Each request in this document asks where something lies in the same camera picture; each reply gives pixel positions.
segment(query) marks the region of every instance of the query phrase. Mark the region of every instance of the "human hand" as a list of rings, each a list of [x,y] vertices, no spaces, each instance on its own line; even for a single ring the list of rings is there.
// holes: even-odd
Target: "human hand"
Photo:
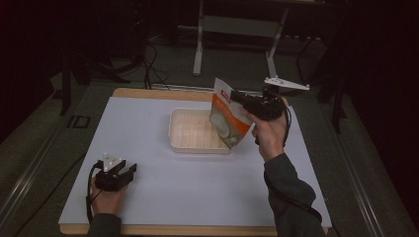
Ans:
[[[90,194],[93,211],[95,214],[108,213],[118,215],[128,185],[122,187],[117,192],[106,192],[96,188],[95,180],[96,177],[91,180],[92,193]]]
[[[284,139],[287,121],[284,113],[277,119],[265,121],[244,111],[245,115],[255,122],[252,135],[259,139],[259,152],[265,162],[284,153]]]

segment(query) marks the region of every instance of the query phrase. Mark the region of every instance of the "sleeve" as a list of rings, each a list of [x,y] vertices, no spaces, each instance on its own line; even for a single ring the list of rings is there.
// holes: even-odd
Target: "sleeve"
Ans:
[[[270,188],[282,195],[311,206],[315,192],[297,176],[286,154],[265,163],[265,179]],[[281,237],[325,236],[320,221],[311,213],[269,192],[269,204],[274,212],[278,235]]]
[[[121,219],[114,214],[95,214],[88,237],[121,237]]]

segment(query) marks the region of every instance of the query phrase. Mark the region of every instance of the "packaging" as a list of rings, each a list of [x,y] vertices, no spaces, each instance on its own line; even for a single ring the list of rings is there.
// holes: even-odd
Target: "packaging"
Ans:
[[[236,146],[253,121],[243,114],[243,106],[230,99],[232,88],[215,78],[209,121],[229,149]]]

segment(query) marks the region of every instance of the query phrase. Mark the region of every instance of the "food container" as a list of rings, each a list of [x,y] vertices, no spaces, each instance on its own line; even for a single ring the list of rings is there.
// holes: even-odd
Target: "food container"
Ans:
[[[210,110],[173,110],[170,116],[169,138],[173,150],[178,153],[230,152],[210,123]]]

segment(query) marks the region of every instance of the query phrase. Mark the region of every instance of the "floor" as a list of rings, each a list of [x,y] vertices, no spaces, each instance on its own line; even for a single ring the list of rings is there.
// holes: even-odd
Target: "floor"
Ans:
[[[261,48],[237,46],[235,39],[229,38],[226,44],[226,38],[209,36],[202,74],[194,76],[195,38],[196,32],[189,31],[177,44],[167,43],[162,37],[150,40],[147,58],[151,61],[156,55],[154,70],[150,70],[153,89],[210,90],[213,79],[218,77],[237,90],[260,92],[268,73]],[[303,82],[295,65],[302,48],[303,41],[299,39],[281,40],[275,56],[281,78]],[[323,51],[324,46],[317,40],[307,49],[300,59],[302,77],[314,70]],[[126,62],[115,59],[115,64],[119,63]],[[59,115],[61,102],[49,98],[1,144],[1,236],[65,236],[60,233],[57,221],[106,103],[116,88],[143,87],[144,71],[140,67],[122,74],[130,84],[115,83],[97,72],[91,72],[88,86],[72,80],[72,104],[64,116]],[[51,78],[57,89],[60,78],[60,74]],[[342,132],[338,134],[330,121],[333,100],[317,103],[320,88],[318,85],[287,98],[295,105],[335,225],[327,236],[339,236],[338,232],[354,237],[418,236],[351,98],[344,97],[342,108],[346,118],[341,119]],[[86,128],[72,127],[72,116],[91,120]],[[33,179],[23,188],[25,192],[19,198],[8,199],[15,183],[27,173],[32,173]],[[3,215],[11,205],[14,207]]]

